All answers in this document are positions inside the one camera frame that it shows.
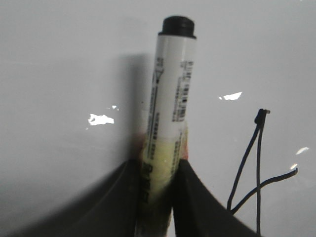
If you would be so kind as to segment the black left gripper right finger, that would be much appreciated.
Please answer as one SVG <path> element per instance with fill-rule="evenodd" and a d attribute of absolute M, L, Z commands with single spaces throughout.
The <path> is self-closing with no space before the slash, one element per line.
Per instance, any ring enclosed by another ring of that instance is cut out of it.
<path fill-rule="evenodd" d="M 257 237 L 208 191 L 187 160 L 180 160 L 172 184 L 177 237 Z"/>

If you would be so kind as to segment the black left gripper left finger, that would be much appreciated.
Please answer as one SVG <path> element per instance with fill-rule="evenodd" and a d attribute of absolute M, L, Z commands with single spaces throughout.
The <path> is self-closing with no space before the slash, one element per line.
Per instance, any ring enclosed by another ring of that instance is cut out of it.
<path fill-rule="evenodd" d="M 132 237 L 139 195 L 139 165 L 123 162 L 90 191 L 10 237 Z"/>

